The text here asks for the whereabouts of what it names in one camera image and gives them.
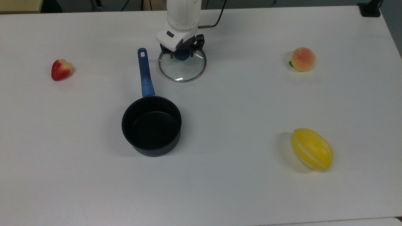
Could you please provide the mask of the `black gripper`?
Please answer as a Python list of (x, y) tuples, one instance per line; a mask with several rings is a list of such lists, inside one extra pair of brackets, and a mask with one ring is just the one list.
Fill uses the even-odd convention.
[[(199, 34), (199, 35), (197, 35), (195, 37), (191, 37), (187, 41), (183, 42), (180, 45), (180, 49), (189, 49), (191, 51), (190, 57), (193, 57), (195, 52), (203, 50), (204, 44), (205, 44), (204, 35)], [(163, 55), (168, 54), (170, 56), (170, 59), (173, 59), (174, 51), (169, 50), (162, 44), (160, 44), (160, 48), (161, 48)]]

